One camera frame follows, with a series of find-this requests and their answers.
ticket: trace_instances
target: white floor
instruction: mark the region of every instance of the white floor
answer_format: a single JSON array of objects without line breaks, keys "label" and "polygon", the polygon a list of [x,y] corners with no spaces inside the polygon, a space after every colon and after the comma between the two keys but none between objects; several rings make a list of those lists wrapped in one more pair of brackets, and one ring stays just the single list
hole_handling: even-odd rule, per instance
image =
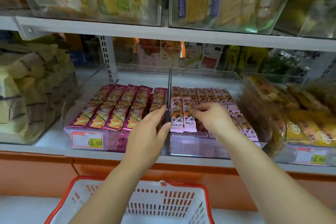
[{"label": "white floor", "polygon": [[[1,224],[44,224],[59,198],[0,196]],[[258,212],[212,209],[216,224],[262,224]]]}]

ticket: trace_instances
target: blue label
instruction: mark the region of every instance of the blue label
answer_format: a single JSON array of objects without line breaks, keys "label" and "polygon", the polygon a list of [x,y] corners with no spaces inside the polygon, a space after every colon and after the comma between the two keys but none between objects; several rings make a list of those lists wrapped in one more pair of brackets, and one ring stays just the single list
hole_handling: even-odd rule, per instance
[{"label": "blue label", "polygon": [[211,11],[210,11],[210,16],[211,17],[217,17],[218,7],[219,7],[219,0],[212,0]]},{"label": "blue label", "polygon": [[179,19],[186,17],[186,0],[178,0],[178,17]]}]

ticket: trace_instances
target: white plastic basket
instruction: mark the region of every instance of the white plastic basket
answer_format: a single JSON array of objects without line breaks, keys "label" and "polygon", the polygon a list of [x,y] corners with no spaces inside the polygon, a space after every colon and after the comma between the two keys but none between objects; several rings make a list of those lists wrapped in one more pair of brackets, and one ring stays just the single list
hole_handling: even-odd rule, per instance
[{"label": "white plastic basket", "polygon": [[[45,224],[69,223],[102,183],[99,178],[76,177]],[[213,224],[214,221],[202,185],[139,181],[122,223]]]}]

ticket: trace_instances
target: right hand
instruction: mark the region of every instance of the right hand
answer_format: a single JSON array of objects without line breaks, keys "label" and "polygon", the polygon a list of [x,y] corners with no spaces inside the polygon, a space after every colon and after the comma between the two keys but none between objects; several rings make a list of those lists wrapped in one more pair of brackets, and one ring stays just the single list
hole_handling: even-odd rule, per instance
[{"label": "right hand", "polygon": [[199,119],[216,139],[226,138],[227,136],[240,132],[234,125],[227,110],[219,103],[208,102],[194,105],[190,113],[196,119]]}]

